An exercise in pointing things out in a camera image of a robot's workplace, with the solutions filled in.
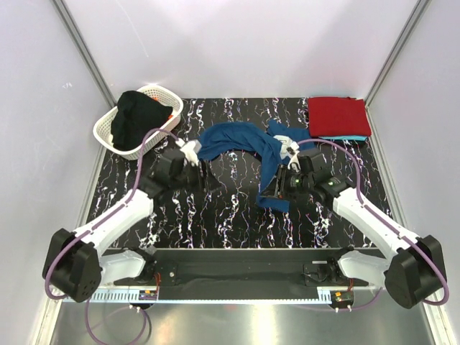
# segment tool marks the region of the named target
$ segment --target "blue cloth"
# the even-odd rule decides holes
[[[281,142],[274,135],[285,135],[298,141],[309,139],[310,134],[306,129],[289,129],[274,120],[269,121],[270,135],[264,133],[255,125],[243,122],[228,122],[215,124],[205,130],[200,136],[201,149],[198,158],[202,160],[213,160],[220,154],[229,150],[245,150],[257,152],[262,157],[262,169],[260,176],[260,190],[263,191],[270,184],[277,172],[278,165],[282,163],[280,151]],[[289,212],[289,201],[257,196],[257,205],[265,208],[273,208],[282,212]]]
[[[320,137],[321,139],[325,140],[356,140],[358,142],[363,142],[367,139],[367,137],[363,137],[362,135],[339,135],[337,137]]]

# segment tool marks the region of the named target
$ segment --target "metal frame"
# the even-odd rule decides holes
[[[91,73],[93,79],[96,82],[99,90],[101,91],[102,96],[110,107],[113,107],[116,102],[115,99],[108,87],[104,77],[101,74],[101,71],[98,69],[98,66],[93,59],[84,39],[75,23],[75,20],[72,18],[65,2],[63,0],[51,0],[53,5],[56,8],[57,14],[62,19],[66,29],[69,31],[71,39],[74,41],[75,46],[77,47],[80,55],[82,56],[89,72]],[[423,13],[428,8],[431,0],[419,0],[415,5],[413,12],[411,13],[408,21],[406,22],[400,36],[398,37],[395,45],[393,46],[388,58],[385,61],[379,75],[377,76],[375,82],[373,83],[369,93],[367,94],[365,101],[369,106],[374,100],[374,97],[377,95],[380,86],[383,84],[387,74],[391,70],[393,64],[395,63],[398,55],[404,48],[406,42],[409,40],[411,33],[415,29],[416,24],[420,21]],[[390,171],[387,169],[387,160],[380,144],[378,137],[378,132],[375,129],[375,126],[372,122],[372,117],[369,116],[369,122],[371,124],[373,135],[370,139],[372,149],[376,157],[377,166],[382,176],[382,182],[385,188],[385,192],[388,196],[390,208],[392,209],[393,216],[395,220],[407,226],[407,221],[404,217],[403,210],[400,205],[400,200],[398,198],[395,184],[393,182]],[[93,170],[92,178],[88,184],[88,190],[86,191],[86,196],[84,200],[83,207],[80,211],[78,217],[77,227],[84,225],[86,218],[88,216],[89,208],[91,207],[91,200],[93,197],[93,192],[96,187],[98,180],[98,175],[104,160],[105,149],[101,148],[98,152],[96,164]],[[32,332],[32,338],[30,344],[33,345],[48,345],[51,342],[52,334],[56,321],[58,319],[58,313],[60,310],[62,301],[54,301],[44,298],[42,301],[42,307],[37,316],[37,322],[35,323],[35,329]],[[428,325],[431,328],[433,337],[435,339],[436,345],[453,345],[456,344],[456,339],[454,338],[454,333],[452,327],[449,323],[449,319],[446,315],[446,310],[444,307],[431,307],[425,305],[425,312],[427,315]]]
[[[102,73],[99,70],[99,67],[97,66],[92,54],[90,53],[88,46],[86,45],[85,40],[83,39],[83,36],[80,30],[78,29],[74,18],[72,17],[72,14],[67,8],[67,5],[63,0],[51,0],[51,3],[55,7],[57,14],[63,21],[63,24],[67,29],[70,38],[75,43],[75,46],[78,52],[80,53],[80,56],[83,58],[83,61],[86,67],[88,68],[89,73],[93,77],[94,82],[96,83],[100,92],[102,93],[104,100],[107,102],[110,108],[113,108],[116,105],[114,95],[110,91],[109,86],[107,85],[104,77],[102,76]]]
[[[387,74],[391,70],[398,55],[401,53],[401,50],[403,50],[405,44],[409,40],[410,35],[415,29],[415,26],[417,25],[417,23],[419,23],[421,17],[423,16],[423,13],[425,13],[425,10],[428,8],[428,5],[430,3],[431,0],[418,0],[417,4],[414,7],[414,10],[412,10],[409,19],[406,21],[399,37],[397,38],[395,45],[393,45],[390,54],[388,55],[385,63],[383,64],[383,67],[380,70],[379,75],[375,79],[375,82],[372,84],[369,93],[364,99],[367,106],[369,106],[374,100],[374,97],[380,89],[380,86],[387,77]]]

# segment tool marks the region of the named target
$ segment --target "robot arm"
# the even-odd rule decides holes
[[[148,253],[139,249],[103,254],[125,231],[153,212],[154,202],[161,202],[164,192],[184,188],[208,193],[220,187],[208,163],[198,160],[196,153],[200,147],[197,141],[192,141],[165,152],[140,180],[135,192],[129,191],[109,210],[75,231],[57,231],[51,238],[42,276],[46,277],[50,265],[69,242],[89,231],[59,261],[51,274],[51,284],[76,302],[83,302],[99,285],[140,277]]]
[[[412,308],[442,287],[428,263],[403,237],[422,249],[446,277],[439,242],[432,236],[420,238],[405,229],[364,196],[363,203],[358,200],[356,188],[346,178],[334,177],[317,149],[302,151],[288,166],[279,166],[276,178],[262,195],[289,198],[302,193],[313,195],[317,201],[355,225],[385,257],[371,257],[352,248],[341,249],[328,261],[326,272],[321,273],[327,276],[328,281],[343,282],[356,278],[385,287],[392,298],[405,308]],[[391,231],[368,208],[395,227],[399,234]]]

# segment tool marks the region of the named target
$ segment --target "black marble surface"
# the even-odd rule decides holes
[[[174,132],[185,141],[195,139],[205,128],[226,121],[250,121],[265,130],[269,119],[289,127],[307,127],[306,98],[218,98],[184,100],[182,121]],[[362,192],[390,214],[380,174],[368,143],[345,142],[356,155],[364,179]],[[164,139],[144,156],[148,169],[159,153],[174,147]],[[333,172],[355,180],[352,163],[341,152],[321,144]],[[227,152],[211,163],[214,175],[225,188],[212,195],[171,193],[167,203],[128,230],[113,247],[159,248],[307,248],[368,247],[369,240],[348,221],[309,197],[291,203],[289,213],[259,208],[260,162],[253,152]],[[134,184],[136,161],[107,152],[96,186],[89,220],[117,202]]]

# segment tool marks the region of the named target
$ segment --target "metal floor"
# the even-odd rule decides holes
[[[356,304],[371,298],[356,291]],[[281,344],[434,344],[423,307],[405,310],[387,293],[368,309],[335,314],[325,305],[154,305],[148,329],[138,344],[281,345]],[[90,324],[100,323],[120,304],[94,303]],[[51,344],[94,344],[86,333],[84,304],[63,303]],[[107,318],[94,333],[108,344],[129,343],[142,327],[142,317],[124,310]]]

